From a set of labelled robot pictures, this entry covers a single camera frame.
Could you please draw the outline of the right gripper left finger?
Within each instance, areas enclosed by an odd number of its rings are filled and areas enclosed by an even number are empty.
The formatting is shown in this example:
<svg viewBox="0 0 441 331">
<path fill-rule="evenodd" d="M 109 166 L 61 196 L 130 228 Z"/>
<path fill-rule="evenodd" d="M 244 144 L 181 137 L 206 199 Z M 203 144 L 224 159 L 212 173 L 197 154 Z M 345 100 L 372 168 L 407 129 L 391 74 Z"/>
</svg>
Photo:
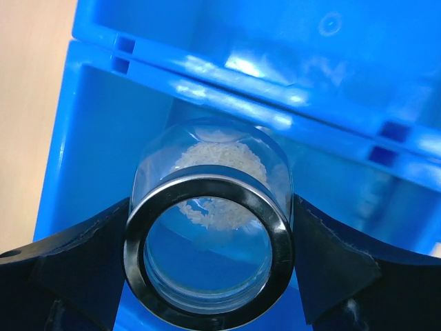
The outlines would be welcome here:
<svg viewBox="0 0 441 331">
<path fill-rule="evenodd" d="M 112 330 L 129 200 L 1 254 L 2 330 Z"/>
</svg>

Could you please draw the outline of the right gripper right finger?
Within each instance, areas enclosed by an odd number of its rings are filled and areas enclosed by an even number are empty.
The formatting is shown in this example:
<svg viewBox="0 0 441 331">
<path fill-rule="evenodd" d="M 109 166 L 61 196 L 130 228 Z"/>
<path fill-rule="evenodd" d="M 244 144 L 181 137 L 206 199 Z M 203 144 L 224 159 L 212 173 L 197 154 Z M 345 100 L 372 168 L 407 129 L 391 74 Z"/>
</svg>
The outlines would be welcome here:
<svg viewBox="0 0 441 331">
<path fill-rule="evenodd" d="M 293 198 L 295 269 L 314 330 L 439 330 L 440 259 L 397 248 Z"/>
</svg>

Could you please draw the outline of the large blue divided bin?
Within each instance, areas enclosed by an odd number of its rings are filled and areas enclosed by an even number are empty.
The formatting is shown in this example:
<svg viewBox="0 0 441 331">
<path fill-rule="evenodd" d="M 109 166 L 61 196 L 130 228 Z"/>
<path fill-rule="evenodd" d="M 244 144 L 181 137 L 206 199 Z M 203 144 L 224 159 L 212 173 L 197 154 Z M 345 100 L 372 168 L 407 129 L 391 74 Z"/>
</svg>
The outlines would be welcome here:
<svg viewBox="0 0 441 331">
<path fill-rule="evenodd" d="M 440 244 L 439 1 L 80 1 L 34 233 L 126 198 L 144 145 L 253 123 L 294 190 L 396 247 Z"/>
</svg>

